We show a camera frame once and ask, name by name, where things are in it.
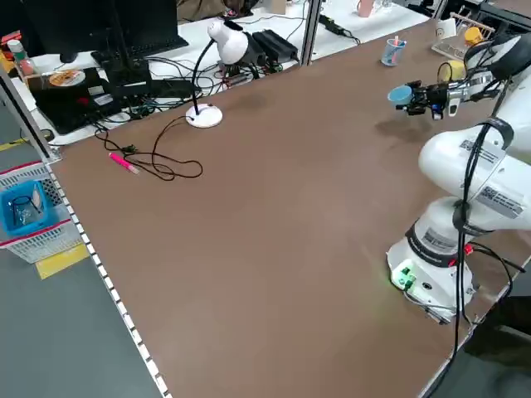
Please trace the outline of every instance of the plastic basket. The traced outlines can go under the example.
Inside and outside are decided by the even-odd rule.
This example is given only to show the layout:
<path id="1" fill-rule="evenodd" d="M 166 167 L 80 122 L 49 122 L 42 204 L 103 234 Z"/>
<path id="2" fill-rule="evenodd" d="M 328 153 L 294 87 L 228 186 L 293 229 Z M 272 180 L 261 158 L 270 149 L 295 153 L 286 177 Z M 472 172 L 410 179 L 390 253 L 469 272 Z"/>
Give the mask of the plastic basket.
<path id="1" fill-rule="evenodd" d="M 31 180 L 41 181 L 48 200 L 54 206 L 53 211 L 58 215 L 57 219 L 62 221 L 30 235 L 0 242 L 0 249 L 9 250 L 28 263 L 35 263 L 69 250 L 82 240 L 44 163 L 25 163 L 0 172 L 0 192 Z"/>
<path id="2" fill-rule="evenodd" d="M 30 180 L 44 180 L 50 178 L 50 173 L 43 162 L 21 164 L 0 172 L 0 191 L 4 191 L 18 184 Z"/>
<path id="3" fill-rule="evenodd" d="M 17 225 L 13 220 L 14 205 L 10 206 L 20 197 L 31 197 L 33 191 L 37 189 L 42 200 L 40 219 L 26 225 Z M 39 181 L 26 181 L 11 187 L 6 191 L 0 192 L 0 221 L 9 237 L 24 236 L 32 234 L 56 224 L 59 220 L 57 214 L 53 211 L 53 204 L 44 193 L 42 183 Z"/>
<path id="4" fill-rule="evenodd" d="M 71 220 L 63 220 L 33 234 L 0 243 L 0 249 L 7 249 L 28 263 L 35 263 L 80 243 L 77 227 Z"/>

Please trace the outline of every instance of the white desk lamp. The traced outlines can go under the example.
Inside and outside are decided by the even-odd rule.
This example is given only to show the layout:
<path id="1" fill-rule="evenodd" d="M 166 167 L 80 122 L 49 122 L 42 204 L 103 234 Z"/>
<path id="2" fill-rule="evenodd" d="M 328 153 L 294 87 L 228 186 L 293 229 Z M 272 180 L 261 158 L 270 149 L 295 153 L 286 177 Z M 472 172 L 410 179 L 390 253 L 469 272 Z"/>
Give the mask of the white desk lamp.
<path id="1" fill-rule="evenodd" d="M 202 58 L 212 44 L 217 43 L 217 52 L 225 65 L 236 64 L 247 53 L 249 39 L 243 29 L 230 21 L 214 21 L 208 27 L 208 35 L 211 40 L 197 59 L 192 73 L 192 83 L 195 84 L 197 70 Z M 218 125 L 223 119 L 221 110 L 212 104 L 197 104 L 196 90 L 192 90 L 193 107 L 186 113 L 186 120 L 200 129 L 208 129 Z"/>

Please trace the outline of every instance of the blue object in basket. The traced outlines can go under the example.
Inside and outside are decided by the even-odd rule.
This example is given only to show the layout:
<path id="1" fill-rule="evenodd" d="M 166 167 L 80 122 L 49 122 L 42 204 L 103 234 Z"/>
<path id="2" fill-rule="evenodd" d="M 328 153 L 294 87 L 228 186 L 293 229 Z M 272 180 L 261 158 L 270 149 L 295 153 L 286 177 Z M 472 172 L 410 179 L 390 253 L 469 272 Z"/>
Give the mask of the blue object in basket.
<path id="1" fill-rule="evenodd" d="M 387 95 L 387 99 L 393 105 L 407 105 L 411 102 L 412 97 L 413 90 L 409 85 L 399 85 Z"/>
<path id="2" fill-rule="evenodd" d="M 26 225 L 15 223 L 13 220 L 12 205 L 10 206 L 9 203 L 21 197 L 32 197 L 34 189 L 38 190 L 42 199 L 42 205 L 39 209 L 41 210 L 41 217 L 37 221 L 29 222 Z M 53 226 L 57 223 L 58 217 L 53 210 L 53 205 L 44 192 L 41 182 L 27 181 L 11 187 L 4 192 L 0 192 L 0 219 L 7 236 L 14 238 L 29 235 L 48 226 Z"/>

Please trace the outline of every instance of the yellow object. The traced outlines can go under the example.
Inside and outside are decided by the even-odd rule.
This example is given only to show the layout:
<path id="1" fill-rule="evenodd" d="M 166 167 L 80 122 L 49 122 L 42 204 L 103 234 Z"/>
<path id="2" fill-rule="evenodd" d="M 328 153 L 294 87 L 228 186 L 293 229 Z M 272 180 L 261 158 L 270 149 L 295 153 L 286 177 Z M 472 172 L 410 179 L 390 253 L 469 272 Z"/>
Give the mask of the yellow object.
<path id="1" fill-rule="evenodd" d="M 443 81 L 459 80 L 465 78 L 465 64 L 462 61 L 447 61 L 441 64 L 437 80 Z"/>
<path id="2" fill-rule="evenodd" d="M 48 140 L 51 137 L 51 131 L 49 129 L 47 129 L 46 131 L 41 130 L 41 133 L 44 135 L 44 138 L 46 140 Z M 5 151 L 6 149 L 10 149 L 12 147 L 16 147 L 17 145 L 21 145 L 23 143 L 28 145 L 30 144 L 30 140 L 27 138 L 20 138 L 20 139 L 16 139 L 15 141 L 11 141 L 10 143 L 0 143 L 0 152 Z"/>
<path id="3" fill-rule="evenodd" d="M 41 279 L 46 279 L 49 276 L 57 274 L 59 271 L 62 271 L 75 263 L 80 262 L 83 259 L 86 259 L 89 256 L 85 245 L 82 243 L 74 246 L 72 249 L 63 251 L 47 259 L 37 261 L 37 271 L 41 276 Z"/>
<path id="4" fill-rule="evenodd" d="M 2 65 L 2 68 L 6 71 L 6 73 L 11 72 L 11 69 L 15 67 L 15 64 L 13 64 L 11 61 L 8 61 L 6 56 L 3 54 L 1 50 L 0 50 L 0 65 Z"/>
<path id="5" fill-rule="evenodd" d="M 465 41 L 469 46 L 478 44 L 480 41 L 483 41 L 483 35 L 478 27 L 471 27 L 465 32 Z"/>

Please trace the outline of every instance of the blue cup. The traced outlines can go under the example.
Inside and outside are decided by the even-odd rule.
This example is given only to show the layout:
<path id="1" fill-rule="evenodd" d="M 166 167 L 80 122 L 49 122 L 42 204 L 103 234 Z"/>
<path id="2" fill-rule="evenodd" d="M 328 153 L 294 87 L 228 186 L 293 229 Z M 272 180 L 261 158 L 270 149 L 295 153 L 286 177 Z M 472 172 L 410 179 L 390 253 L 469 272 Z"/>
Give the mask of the blue cup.
<path id="1" fill-rule="evenodd" d="M 387 99 L 393 105 L 407 105 L 413 98 L 413 90 L 409 85 L 399 85 L 397 88 L 389 91 Z"/>

